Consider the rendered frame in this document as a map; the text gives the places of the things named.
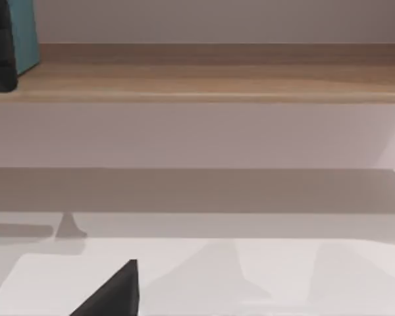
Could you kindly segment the teal book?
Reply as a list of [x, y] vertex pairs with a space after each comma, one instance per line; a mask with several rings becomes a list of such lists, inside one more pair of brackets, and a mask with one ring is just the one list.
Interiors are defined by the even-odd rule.
[[18, 75], [40, 62], [34, 0], [7, 0], [13, 28], [14, 54]]

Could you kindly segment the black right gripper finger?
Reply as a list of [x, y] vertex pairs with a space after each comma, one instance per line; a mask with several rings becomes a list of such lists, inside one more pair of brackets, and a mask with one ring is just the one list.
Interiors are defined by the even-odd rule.
[[131, 259], [69, 316], [138, 316], [138, 260]]

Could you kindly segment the wooden shelf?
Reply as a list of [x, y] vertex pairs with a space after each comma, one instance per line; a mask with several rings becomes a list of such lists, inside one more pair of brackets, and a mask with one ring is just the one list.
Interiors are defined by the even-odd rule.
[[395, 103], [395, 43], [43, 43], [0, 103]]

